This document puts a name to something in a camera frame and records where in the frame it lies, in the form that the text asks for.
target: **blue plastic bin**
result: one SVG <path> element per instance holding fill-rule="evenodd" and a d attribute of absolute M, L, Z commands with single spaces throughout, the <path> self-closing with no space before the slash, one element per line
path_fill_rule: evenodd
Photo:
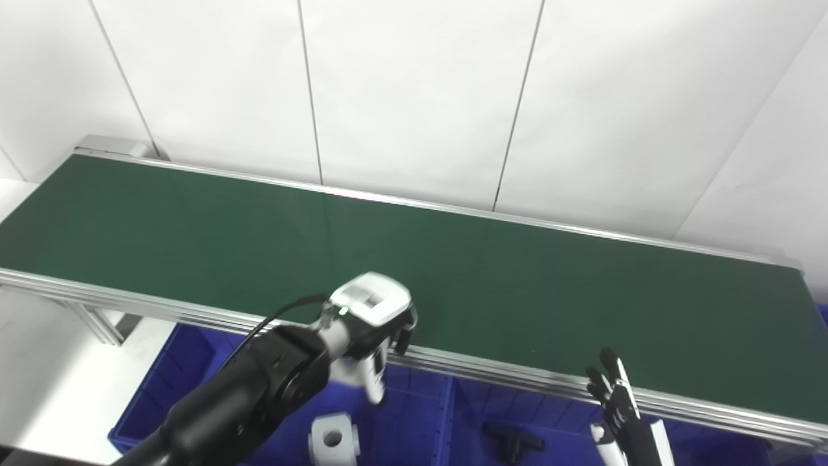
<path fill-rule="evenodd" d="M 109 433 L 121 453 L 161 425 L 167 410 L 206 380 L 241 341 L 215 330 L 177 326 Z M 307 435 L 318 415 L 346 411 L 359 429 L 359 464 L 436 464 L 442 447 L 452 380 L 423 371 L 390 366 L 386 396 L 368 403 L 362 388 L 330 383 L 308 404 L 289 415 L 277 432 L 247 458 L 249 466 L 311 464 Z"/>
<path fill-rule="evenodd" d="M 497 443 L 480 434 L 484 422 L 518 427 L 546 441 L 543 453 L 527 451 L 522 466 L 603 466 L 590 436 L 601 419 L 597 405 L 528 391 L 457 380 L 443 465 L 499 465 Z M 770 466 L 760 439 L 665 420 L 677 466 Z"/>
<path fill-rule="evenodd" d="M 109 433 L 116 448 L 123 453 L 157 429 L 167 410 L 206 380 L 240 340 L 177 326 Z M 388 367 L 386 384 L 385 401 L 373 406 L 362 389 L 330 383 L 289 415 L 244 464 L 309 465 L 311 421 L 346 411 L 359 429 L 361 466 L 498 465 L 497 442 L 482 433 L 486 421 L 513 425 L 546 441 L 546 451 L 527 451 L 522 466 L 602 465 L 589 431 L 600 418 L 597 405 L 398 366 Z M 760 439 L 672 420 L 665 424 L 678 466 L 769 466 L 767 445 Z"/>

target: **white wall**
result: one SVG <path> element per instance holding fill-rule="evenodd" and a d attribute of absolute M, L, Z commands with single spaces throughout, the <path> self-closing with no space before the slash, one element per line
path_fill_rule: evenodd
<path fill-rule="evenodd" d="M 797 258 L 828 303 L 828 17 L 676 239 Z"/>
<path fill-rule="evenodd" d="M 87 133 L 150 142 L 89 4 L 0 0 L 0 146 L 39 182 Z"/>
<path fill-rule="evenodd" d="M 94 5 L 172 159 L 319 182 L 296 2 Z"/>
<path fill-rule="evenodd" d="M 827 7 L 0 0 L 0 177 L 40 181 L 87 133 L 136 138 L 180 162 L 782 252 L 828 300 L 828 115 L 811 107 L 828 58 L 823 32 L 809 41 Z"/>

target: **robotic arm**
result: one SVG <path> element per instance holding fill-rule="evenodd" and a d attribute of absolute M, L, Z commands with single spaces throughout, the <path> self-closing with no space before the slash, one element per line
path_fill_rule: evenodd
<path fill-rule="evenodd" d="M 587 391 L 604 410 L 604 420 L 590 426 L 595 447 L 606 466 L 675 466 L 664 422 L 641 419 L 638 404 L 621 358 L 609 348 L 601 350 L 601 364 L 609 378 L 594 367 L 586 368 Z"/>
<path fill-rule="evenodd" d="M 416 322 L 405 287 L 381 274 L 362 274 L 336 289 L 308 327 L 279 325 L 253 339 L 115 465 L 236 464 L 325 388 L 330 364 L 340 357 L 360 361 L 374 379 L 366 380 L 368 398 L 378 402 L 384 349 L 396 338 L 395 351 L 403 354 Z"/>

